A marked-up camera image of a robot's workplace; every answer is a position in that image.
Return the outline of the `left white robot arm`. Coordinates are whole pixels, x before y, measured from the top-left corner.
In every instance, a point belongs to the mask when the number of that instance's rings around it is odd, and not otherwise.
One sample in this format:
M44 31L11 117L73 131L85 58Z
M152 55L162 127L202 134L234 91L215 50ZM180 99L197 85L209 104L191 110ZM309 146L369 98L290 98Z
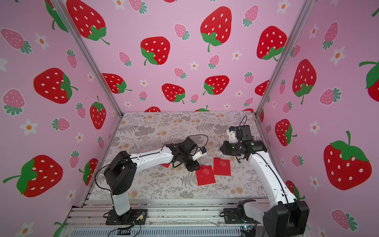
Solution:
M129 217L132 208L128 190L137 173L163 164L184 165L189 172L200 170L199 158L207 155L204 146L198 146L190 137L181 143L165 144L162 148L140 154L121 151L106 167L104 177L110 187L113 212L117 218Z

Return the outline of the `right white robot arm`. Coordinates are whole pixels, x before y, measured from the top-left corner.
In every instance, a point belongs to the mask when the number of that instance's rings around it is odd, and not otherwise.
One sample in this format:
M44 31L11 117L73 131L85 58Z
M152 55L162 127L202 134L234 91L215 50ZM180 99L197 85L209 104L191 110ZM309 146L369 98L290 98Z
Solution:
M242 223L263 225L270 237L295 237L306 232L310 209L305 201L297 198L285 185L273 166L266 146L256 140L248 125L231 126L229 140L224 141L220 151L234 156L238 161L247 160L258 174L267 194L269 207L252 199L240 201L237 218Z

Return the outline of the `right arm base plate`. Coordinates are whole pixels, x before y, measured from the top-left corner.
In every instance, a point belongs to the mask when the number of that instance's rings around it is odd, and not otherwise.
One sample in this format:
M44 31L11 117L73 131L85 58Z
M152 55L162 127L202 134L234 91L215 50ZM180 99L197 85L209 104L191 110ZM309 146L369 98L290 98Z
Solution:
M219 214L226 224L262 224L263 213L254 209L224 208Z

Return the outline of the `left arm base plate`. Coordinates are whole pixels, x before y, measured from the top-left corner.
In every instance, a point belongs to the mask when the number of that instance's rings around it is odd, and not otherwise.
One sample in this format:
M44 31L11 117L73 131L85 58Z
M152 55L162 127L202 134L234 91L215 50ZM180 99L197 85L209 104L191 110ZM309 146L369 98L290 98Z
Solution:
M118 216L112 209L103 217L106 219L106 225L144 225L147 214L147 209L130 209L124 215Z

